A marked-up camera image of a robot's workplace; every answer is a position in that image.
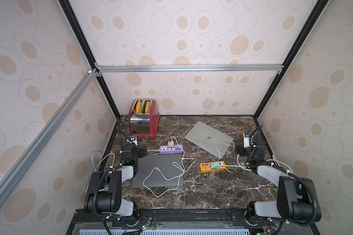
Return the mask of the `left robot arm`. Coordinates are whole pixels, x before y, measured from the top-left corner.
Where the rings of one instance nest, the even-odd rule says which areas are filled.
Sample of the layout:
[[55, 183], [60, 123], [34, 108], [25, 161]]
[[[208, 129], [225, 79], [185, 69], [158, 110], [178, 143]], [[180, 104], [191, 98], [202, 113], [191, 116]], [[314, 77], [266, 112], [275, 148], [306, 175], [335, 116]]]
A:
[[106, 171], [92, 174], [83, 204], [86, 213], [95, 216], [139, 218], [138, 207], [122, 197], [122, 183], [134, 178], [138, 172], [138, 161], [147, 156], [147, 147], [134, 143], [122, 149], [122, 163]]

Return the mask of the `green charger adapter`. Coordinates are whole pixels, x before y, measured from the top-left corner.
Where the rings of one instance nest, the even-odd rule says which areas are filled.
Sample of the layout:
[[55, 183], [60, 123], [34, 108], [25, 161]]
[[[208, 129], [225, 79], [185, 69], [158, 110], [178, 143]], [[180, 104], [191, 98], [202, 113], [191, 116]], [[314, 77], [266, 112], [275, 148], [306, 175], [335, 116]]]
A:
[[212, 162], [210, 164], [210, 169], [217, 169], [219, 167], [219, 163], [218, 162]]

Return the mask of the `pink charger adapter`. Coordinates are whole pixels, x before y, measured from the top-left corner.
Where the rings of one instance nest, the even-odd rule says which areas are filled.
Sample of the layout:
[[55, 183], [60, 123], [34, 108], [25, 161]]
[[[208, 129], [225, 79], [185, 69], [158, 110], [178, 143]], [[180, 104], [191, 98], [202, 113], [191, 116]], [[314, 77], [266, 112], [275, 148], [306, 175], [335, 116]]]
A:
[[168, 147], [169, 148], [173, 148], [175, 146], [174, 142], [173, 141], [169, 141], [168, 142]]

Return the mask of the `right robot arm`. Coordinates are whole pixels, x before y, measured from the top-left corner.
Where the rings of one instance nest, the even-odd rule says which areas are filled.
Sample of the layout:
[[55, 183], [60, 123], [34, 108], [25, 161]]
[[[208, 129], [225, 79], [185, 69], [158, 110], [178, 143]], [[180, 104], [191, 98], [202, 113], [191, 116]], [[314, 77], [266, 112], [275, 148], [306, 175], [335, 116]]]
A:
[[253, 222], [258, 218], [278, 219], [300, 226], [310, 226], [322, 218], [317, 193], [312, 180], [301, 178], [289, 169], [284, 169], [272, 159], [264, 159], [265, 146], [236, 146], [238, 157], [247, 157], [239, 167], [263, 177], [277, 187], [275, 201], [251, 201], [246, 208], [245, 218]]

